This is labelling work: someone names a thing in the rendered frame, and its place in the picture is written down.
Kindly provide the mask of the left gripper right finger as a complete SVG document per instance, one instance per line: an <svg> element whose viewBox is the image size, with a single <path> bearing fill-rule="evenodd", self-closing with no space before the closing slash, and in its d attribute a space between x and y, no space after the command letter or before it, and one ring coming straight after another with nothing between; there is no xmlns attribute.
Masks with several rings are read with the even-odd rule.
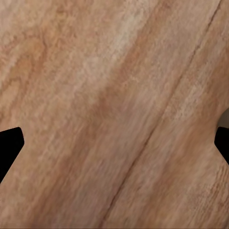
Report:
<svg viewBox="0 0 229 229"><path fill-rule="evenodd" d="M229 164L229 128L220 126L217 129L215 145Z"/></svg>

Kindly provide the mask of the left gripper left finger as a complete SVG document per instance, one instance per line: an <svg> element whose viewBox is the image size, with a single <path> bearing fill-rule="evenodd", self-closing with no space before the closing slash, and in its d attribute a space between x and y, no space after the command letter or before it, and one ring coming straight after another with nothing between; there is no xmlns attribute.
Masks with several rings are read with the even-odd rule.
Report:
<svg viewBox="0 0 229 229"><path fill-rule="evenodd" d="M23 146L24 138L20 127L0 133L0 183Z"/></svg>

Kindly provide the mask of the trash can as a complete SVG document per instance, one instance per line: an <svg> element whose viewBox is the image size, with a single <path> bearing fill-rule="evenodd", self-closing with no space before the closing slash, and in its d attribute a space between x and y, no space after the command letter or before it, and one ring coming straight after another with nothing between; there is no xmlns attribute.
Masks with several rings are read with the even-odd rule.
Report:
<svg viewBox="0 0 229 229"><path fill-rule="evenodd" d="M217 123L216 132L219 127L229 128L229 108L220 116Z"/></svg>

